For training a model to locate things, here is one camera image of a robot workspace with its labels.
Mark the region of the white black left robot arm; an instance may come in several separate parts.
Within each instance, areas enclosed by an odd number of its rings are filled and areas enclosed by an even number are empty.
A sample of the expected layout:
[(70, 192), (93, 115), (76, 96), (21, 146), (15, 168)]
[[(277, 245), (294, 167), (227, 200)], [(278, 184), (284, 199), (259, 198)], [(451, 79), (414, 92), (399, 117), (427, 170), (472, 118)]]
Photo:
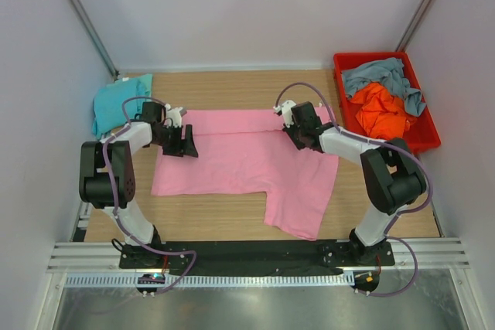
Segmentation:
[(168, 254), (136, 201), (133, 155), (156, 145), (164, 155), (197, 158), (193, 126), (183, 123), (186, 108), (151, 97), (128, 98), (121, 109), (125, 124), (120, 131), (81, 146), (79, 194), (109, 216), (124, 236), (124, 243), (112, 242), (121, 253), (121, 265), (155, 267)]

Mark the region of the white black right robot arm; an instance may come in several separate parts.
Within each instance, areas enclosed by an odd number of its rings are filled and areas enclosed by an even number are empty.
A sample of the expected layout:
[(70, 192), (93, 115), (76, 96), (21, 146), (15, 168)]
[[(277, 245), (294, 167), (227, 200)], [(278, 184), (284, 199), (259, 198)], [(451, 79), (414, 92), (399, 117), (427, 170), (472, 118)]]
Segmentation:
[(370, 206), (351, 230), (348, 246), (353, 260), (370, 263), (399, 215), (427, 190), (418, 160), (400, 138), (374, 140), (323, 123), (310, 102), (287, 100), (274, 110), (283, 118), (283, 131), (297, 149), (336, 155), (361, 166)]

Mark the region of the pink t shirt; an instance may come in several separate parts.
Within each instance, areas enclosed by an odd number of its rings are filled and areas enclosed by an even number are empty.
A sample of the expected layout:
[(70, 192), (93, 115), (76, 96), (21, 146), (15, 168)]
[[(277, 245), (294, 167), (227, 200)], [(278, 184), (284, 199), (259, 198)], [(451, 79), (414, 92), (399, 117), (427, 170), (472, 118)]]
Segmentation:
[(270, 110), (189, 111), (197, 157), (158, 153), (154, 196), (266, 195), (265, 224), (315, 240), (336, 181), (339, 159), (298, 150)]

